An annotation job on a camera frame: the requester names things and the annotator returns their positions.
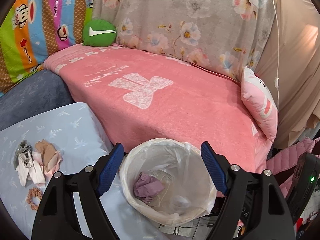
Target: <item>metal screw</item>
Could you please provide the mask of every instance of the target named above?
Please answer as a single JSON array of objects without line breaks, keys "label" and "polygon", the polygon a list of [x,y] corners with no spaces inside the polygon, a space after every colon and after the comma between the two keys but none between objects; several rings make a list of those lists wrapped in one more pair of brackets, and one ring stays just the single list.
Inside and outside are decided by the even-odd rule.
[{"label": "metal screw", "polygon": [[92,167],[92,166],[86,166],[86,167],[84,168],[84,171],[85,171],[85,172],[91,172],[91,171],[93,171],[93,167]]},{"label": "metal screw", "polygon": [[233,165],[231,166],[231,169],[232,169],[233,171],[239,171],[239,170],[240,170],[240,167],[239,167],[239,165],[237,165],[237,164],[233,164]]},{"label": "metal screw", "polygon": [[60,171],[57,171],[57,172],[54,173],[53,176],[54,176],[55,178],[58,178],[58,177],[61,176],[61,172],[60,172]]},{"label": "metal screw", "polygon": [[270,170],[264,170],[264,174],[267,176],[271,176],[272,172]]}]

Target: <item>pink quilted jacket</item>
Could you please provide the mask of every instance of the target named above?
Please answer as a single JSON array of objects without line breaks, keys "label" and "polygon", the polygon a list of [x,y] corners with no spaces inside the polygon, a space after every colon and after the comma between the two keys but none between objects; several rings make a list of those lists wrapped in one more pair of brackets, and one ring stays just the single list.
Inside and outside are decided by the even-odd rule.
[{"label": "pink quilted jacket", "polygon": [[[301,142],[281,150],[277,155],[267,161],[267,169],[271,170],[275,175],[281,171],[294,167],[297,165],[299,156],[305,152],[311,153],[313,147],[318,141],[320,141],[320,138],[311,140],[310,138],[305,137]],[[284,197],[286,197],[291,187],[292,176],[280,185],[280,189]]]}]

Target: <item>scrunchie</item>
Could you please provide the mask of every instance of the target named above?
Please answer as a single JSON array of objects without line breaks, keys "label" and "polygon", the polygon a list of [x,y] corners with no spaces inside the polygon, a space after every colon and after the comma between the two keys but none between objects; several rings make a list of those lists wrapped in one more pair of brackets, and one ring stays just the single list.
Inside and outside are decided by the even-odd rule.
[{"label": "scrunchie", "polygon": [[32,201],[34,197],[37,197],[40,201],[42,199],[42,192],[37,187],[29,189],[29,193],[26,199],[26,202],[30,205],[30,208],[37,211],[39,206]]}]

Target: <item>green round cushion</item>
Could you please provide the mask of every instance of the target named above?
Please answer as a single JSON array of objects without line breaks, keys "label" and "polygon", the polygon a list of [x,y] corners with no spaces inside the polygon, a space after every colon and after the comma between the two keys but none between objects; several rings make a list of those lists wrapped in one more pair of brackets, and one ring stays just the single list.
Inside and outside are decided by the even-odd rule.
[{"label": "green round cushion", "polygon": [[83,28],[83,45],[93,47],[110,46],[116,39],[117,33],[107,33],[107,31],[116,31],[116,27],[105,20],[91,20]]}]

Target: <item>beige curtain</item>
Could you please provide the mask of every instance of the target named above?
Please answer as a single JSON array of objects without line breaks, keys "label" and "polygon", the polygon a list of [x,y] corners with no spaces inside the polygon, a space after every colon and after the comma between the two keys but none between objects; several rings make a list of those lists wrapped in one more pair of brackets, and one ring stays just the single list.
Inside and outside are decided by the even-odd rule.
[{"label": "beige curtain", "polygon": [[[279,126],[274,147],[295,142],[320,119],[320,15],[310,0],[278,0],[280,29]],[[278,33],[276,20],[255,69],[275,101]]]}]

